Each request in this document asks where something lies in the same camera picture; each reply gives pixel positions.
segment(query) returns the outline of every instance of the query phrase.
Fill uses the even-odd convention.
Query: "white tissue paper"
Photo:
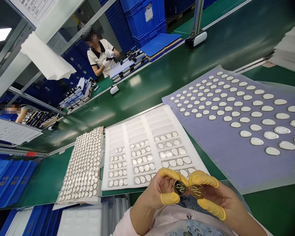
[[[26,54],[48,80],[69,78],[76,70],[48,47],[36,34],[31,33],[21,45]]]

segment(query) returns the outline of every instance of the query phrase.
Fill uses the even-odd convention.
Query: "letter engraved pendant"
[[[201,185],[191,184],[189,185],[189,192],[195,199],[204,198],[206,192]]]
[[[187,187],[180,180],[176,180],[174,183],[174,191],[178,195],[184,195],[187,192]]]

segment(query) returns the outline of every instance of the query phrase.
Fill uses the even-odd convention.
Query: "person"
[[[106,39],[100,39],[100,34],[93,29],[88,30],[82,39],[89,45],[88,60],[96,76],[102,73],[109,76],[110,68],[115,65],[113,58],[119,59],[120,53]]]
[[[197,200],[201,213],[183,208],[180,196],[173,191],[176,180],[188,187],[202,185],[205,197]],[[114,236],[192,236],[192,235],[272,235],[245,209],[237,195],[213,176],[196,170],[189,180],[180,173],[161,168],[134,206],[117,224]]]
[[[24,122],[31,114],[39,109],[30,106],[30,105],[20,105],[18,102],[12,102],[11,105],[8,105],[9,101],[0,102],[0,110],[9,114],[18,114],[16,118],[16,123]]]

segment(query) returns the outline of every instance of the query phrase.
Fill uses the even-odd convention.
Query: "dark hair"
[[[99,31],[96,31],[92,27],[89,27],[89,29],[87,29],[86,32],[82,34],[81,38],[85,42],[91,42],[93,35],[96,35],[98,38],[101,37],[101,34]]]
[[[10,101],[2,101],[0,102],[0,111],[4,111]],[[16,107],[21,107],[20,104],[16,101],[12,102],[11,105],[15,105]]]

